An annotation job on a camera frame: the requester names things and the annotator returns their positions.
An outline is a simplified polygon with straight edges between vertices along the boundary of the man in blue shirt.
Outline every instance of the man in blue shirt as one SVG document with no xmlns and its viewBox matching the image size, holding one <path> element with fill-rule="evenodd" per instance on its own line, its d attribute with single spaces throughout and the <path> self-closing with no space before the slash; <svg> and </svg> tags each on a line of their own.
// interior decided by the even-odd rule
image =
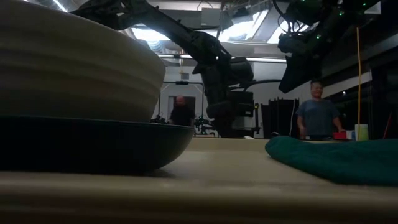
<svg viewBox="0 0 398 224">
<path fill-rule="evenodd" d="M 311 81 L 312 99 L 302 103 L 297 110 L 297 124 L 300 137 L 321 140 L 333 136 L 333 125 L 339 132 L 344 131 L 339 112 L 333 103 L 322 99 L 323 86 L 319 81 Z"/>
</svg>

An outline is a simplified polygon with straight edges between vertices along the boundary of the table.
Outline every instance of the table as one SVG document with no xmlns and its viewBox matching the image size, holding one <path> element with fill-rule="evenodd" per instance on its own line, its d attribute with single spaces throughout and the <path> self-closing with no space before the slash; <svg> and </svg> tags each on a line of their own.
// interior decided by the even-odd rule
<svg viewBox="0 0 398 224">
<path fill-rule="evenodd" d="M 335 185 L 265 140 L 194 138 L 142 177 L 0 172 L 1 223 L 386 223 L 398 190 Z"/>
</svg>

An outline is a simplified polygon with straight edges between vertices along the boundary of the green towel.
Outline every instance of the green towel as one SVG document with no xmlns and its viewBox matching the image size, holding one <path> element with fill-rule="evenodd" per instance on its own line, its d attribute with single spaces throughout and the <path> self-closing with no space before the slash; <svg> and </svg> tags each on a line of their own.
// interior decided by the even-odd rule
<svg viewBox="0 0 398 224">
<path fill-rule="evenodd" d="M 398 139 L 313 144 L 281 136 L 271 139 L 266 151 L 337 184 L 398 186 Z"/>
</svg>

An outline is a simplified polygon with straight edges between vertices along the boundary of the man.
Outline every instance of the man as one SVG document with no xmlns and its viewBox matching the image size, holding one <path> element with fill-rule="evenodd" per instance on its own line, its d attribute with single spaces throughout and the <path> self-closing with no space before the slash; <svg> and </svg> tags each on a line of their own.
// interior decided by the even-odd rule
<svg viewBox="0 0 398 224">
<path fill-rule="evenodd" d="M 297 124 L 300 137 L 322 140 L 333 136 L 333 125 L 339 132 L 344 131 L 339 112 L 332 102 L 322 99 L 323 86 L 319 81 L 311 81 L 312 99 L 302 103 L 297 110 Z"/>
<path fill-rule="evenodd" d="M 194 119 L 195 113 L 185 104 L 185 98 L 177 96 L 169 119 L 170 124 L 193 127 Z"/>
</svg>

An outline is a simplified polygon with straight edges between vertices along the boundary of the black plate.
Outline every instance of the black plate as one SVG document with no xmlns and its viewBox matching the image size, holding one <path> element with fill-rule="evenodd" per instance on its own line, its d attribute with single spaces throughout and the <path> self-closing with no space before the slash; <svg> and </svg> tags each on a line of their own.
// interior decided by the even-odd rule
<svg viewBox="0 0 398 224">
<path fill-rule="evenodd" d="M 150 123 L 0 116 L 0 170 L 136 174 L 161 168 L 193 129 Z"/>
</svg>

